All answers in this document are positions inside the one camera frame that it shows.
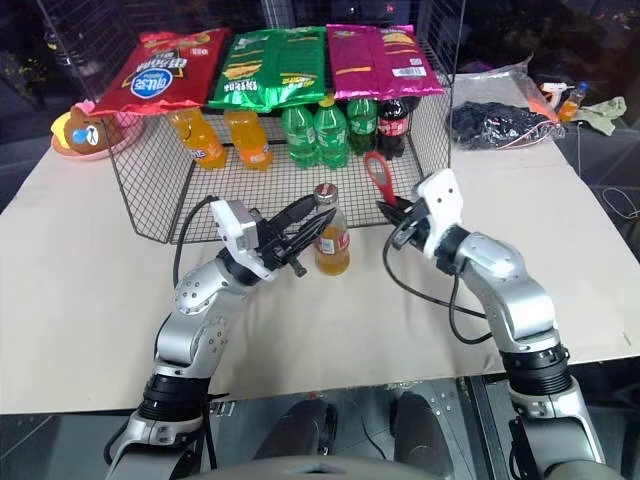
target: bottle of orange drink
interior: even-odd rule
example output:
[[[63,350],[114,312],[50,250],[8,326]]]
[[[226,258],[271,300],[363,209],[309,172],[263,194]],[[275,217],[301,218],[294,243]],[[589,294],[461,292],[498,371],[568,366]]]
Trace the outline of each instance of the bottle of orange drink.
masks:
[[[225,110],[224,121],[231,130],[231,141],[245,167],[266,170],[273,162],[267,134],[250,110]]]
[[[198,165],[210,170],[227,164],[227,150],[199,108],[176,110],[167,117]]]
[[[340,275],[349,266],[349,232],[344,214],[338,207],[338,188],[331,183],[322,183],[313,193],[318,213],[336,209],[333,220],[315,241],[316,266],[326,275]]]

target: orange soda bottle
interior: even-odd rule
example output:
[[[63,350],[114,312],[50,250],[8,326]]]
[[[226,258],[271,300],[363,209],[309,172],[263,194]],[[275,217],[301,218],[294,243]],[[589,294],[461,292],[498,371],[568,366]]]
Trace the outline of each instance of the orange soda bottle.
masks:
[[[273,152],[269,150],[267,134],[260,125],[256,112],[225,110],[224,122],[231,130],[231,141],[244,166],[266,170],[273,162]]]
[[[336,214],[314,243],[316,266],[325,275],[340,275],[349,266],[349,232],[347,220],[338,207],[338,187],[322,183],[313,192],[318,213],[335,208]]]
[[[227,150],[199,108],[176,110],[167,117],[198,165],[211,170],[227,164]]]

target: chip bag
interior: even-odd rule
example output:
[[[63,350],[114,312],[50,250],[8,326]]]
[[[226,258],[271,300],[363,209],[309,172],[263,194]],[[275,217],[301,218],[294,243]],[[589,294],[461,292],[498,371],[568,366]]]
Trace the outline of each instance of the chip bag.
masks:
[[[141,43],[91,115],[156,115],[199,107],[206,101],[220,50],[230,34],[231,30],[219,28],[192,35],[141,35]]]
[[[324,98],[324,27],[237,35],[209,105],[270,112]]]
[[[327,25],[335,98],[379,100],[444,90],[411,25]]]

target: green soda bottle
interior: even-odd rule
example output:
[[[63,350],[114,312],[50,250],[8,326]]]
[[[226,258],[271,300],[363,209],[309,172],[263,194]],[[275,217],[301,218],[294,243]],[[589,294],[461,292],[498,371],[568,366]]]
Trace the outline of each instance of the green soda bottle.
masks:
[[[362,155],[376,148],[378,104],[369,98],[356,98],[347,104],[349,144],[353,153]]]
[[[300,167],[320,163],[320,152],[313,130],[313,116],[305,107],[288,107],[280,117],[282,130],[289,144],[289,156]]]
[[[349,161],[347,120],[336,107],[332,93],[328,93],[318,105],[320,108],[313,119],[313,126],[318,135],[320,160],[332,170],[344,167]]]

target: pink chip bag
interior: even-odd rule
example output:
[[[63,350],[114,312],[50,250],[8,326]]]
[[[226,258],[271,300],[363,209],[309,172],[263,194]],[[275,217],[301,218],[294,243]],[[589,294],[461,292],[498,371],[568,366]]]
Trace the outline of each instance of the pink chip bag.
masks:
[[[411,25],[327,25],[335,98],[378,100],[444,90]]]

